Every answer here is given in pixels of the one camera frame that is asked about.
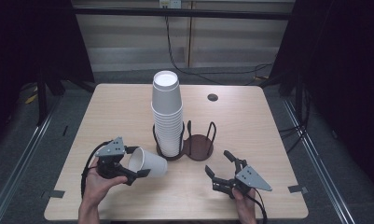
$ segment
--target brown round coaster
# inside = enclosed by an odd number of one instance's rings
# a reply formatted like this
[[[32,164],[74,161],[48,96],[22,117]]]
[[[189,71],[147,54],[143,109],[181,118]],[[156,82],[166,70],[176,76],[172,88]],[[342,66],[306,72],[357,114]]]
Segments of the brown round coaster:
[[[212,141],[202,134],[194,134],[184,141],[183,152],[194,161],[209,159],[213,150]]]

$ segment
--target small round object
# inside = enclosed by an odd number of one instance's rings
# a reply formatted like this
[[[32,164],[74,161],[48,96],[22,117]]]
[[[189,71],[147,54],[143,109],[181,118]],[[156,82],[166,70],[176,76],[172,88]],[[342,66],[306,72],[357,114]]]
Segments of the small round object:
[[[218,96],[217,95],[215,95],[215,94],[213,94],[213,93],[211,93],[211,94],[209,94],[208,96],[207,96],[207,99],[209,99],[209,101],[217,101],[218,100]]]

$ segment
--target black metal frame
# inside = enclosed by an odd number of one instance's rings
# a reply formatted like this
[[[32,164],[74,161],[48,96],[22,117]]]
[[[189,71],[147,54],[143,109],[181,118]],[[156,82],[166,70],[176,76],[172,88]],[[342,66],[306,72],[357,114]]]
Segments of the black metal frame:
[[[288,21],[292,18],[291,13],[150,7],[29,7],[27,10],[33,10],[34,12],[38,11],[42,13],[74,13],[79,15],[198,17],[276,21]]]

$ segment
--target wall outlet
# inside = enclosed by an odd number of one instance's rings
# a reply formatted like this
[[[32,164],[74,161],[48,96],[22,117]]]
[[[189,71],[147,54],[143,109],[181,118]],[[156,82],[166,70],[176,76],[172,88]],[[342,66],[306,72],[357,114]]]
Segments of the wall outlet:
[[[170,8],[181,8],[181,0],[170,0]]]
[[[159,0],[159,7],[160,8],[170,8],[170,1],[171,0]]]

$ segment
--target stack of white paper cups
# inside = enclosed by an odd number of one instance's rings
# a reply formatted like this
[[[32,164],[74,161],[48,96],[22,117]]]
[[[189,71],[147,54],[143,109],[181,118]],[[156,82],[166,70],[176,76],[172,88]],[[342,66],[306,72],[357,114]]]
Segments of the stack of white paper cups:
[[[183,102],[176,73],[161,71],[154,76],[151,106],[160,151],[166,157],[177,156],[182,141]]]

